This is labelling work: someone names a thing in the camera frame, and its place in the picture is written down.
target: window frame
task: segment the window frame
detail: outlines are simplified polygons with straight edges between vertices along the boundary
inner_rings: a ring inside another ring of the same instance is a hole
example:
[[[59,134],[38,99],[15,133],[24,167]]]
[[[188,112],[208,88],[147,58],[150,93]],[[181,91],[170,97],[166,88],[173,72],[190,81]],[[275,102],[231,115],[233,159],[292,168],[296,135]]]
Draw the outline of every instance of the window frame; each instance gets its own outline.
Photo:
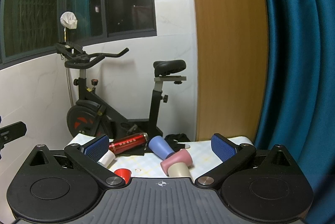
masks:
[[[156,26],[156,13],[155,13],[155,0],[151,0],[152,2],[152,16],[154,19],[154,27],[150,29],[142,29],[142,30],[128,30],[122,32],[108,33],[107,31],[107,12],[106,12],[106,0],[101,1],[101,17],[102,17],[102,29],[103,33],[99,36],[93,36],[86,39],[77,40],[76,43],[81,46],[88,46],[93,44],[105,43],[116,40],[123,39],[134,39],[134,38],[145,38],[157,36],[157,26]],[[61,17],[63,11],[66,11],[66,0],[57,0],[57,16]],[[4,20],[4,1],[0,2],[0,20],[3,22]],[[58,22],[58,40],[64,40],[64,28]],[[36,49],[20,54],[16,54],[10,57],[6,57],[5,55],[5,43],[4,43],[4,26],[0,25],[0,70],[10,67],[12,65],[16,65],[34,58],[42,57],[48,54],[55,53],[56,50],[53,46]]]

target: red cup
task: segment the red cup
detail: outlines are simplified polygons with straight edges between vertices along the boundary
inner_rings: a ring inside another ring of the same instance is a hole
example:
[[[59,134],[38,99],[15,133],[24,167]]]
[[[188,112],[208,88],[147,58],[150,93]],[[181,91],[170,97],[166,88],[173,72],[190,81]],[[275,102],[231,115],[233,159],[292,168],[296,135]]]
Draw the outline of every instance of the red cup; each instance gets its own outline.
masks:
[[[131,171],[126,168],[120,168],[114,171],[115,174],[117,174],[119,177],[123,178],[126,183],[129,182],[129,179],[131,177]]]

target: blue cup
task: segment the blue cup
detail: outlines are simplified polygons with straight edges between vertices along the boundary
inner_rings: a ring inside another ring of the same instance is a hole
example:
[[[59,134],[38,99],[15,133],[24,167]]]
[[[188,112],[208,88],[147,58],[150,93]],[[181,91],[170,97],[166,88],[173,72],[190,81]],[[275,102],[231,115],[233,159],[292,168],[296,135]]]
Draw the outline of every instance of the blue cup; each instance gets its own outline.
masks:
[[[162,160],[165,160],[175,153],[161,136],[152,138],[149,142],[149,148]]]

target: black circular plate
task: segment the black circular plate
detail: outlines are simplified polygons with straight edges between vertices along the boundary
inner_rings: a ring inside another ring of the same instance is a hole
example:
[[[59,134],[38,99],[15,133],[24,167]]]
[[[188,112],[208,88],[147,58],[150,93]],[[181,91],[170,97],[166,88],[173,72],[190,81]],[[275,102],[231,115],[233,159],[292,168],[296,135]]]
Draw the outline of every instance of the black circular plate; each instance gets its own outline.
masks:
[[[313,191],[303,174],[266,174],[247,169],[229,176],[221,187],[228,208],[257,222],[287,223],[304,217]]]
[[[15,178],[7,191],[7,201],[15,217],[33,223],[71,220],[89,210],[98,197],[95,180],[73,169],[49,176],[26,174]]]

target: blue gripper pad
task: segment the blue gripper pad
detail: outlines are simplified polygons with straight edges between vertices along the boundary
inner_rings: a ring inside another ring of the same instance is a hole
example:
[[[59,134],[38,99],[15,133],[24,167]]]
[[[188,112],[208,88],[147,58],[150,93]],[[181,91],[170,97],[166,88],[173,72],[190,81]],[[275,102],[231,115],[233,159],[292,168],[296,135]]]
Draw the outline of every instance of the blue gripper pad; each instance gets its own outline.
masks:
[[[81,152],[93,161],[98,162],[101,157],[106,154],[108,149],[109,138],[104,134],[84,144],[81,147]]]
[[[222,135],[215,133],[211,139],[211,147],[215,155],[217,155],[221,161],[225,162],[237,153],[238,145],[235,145]]]

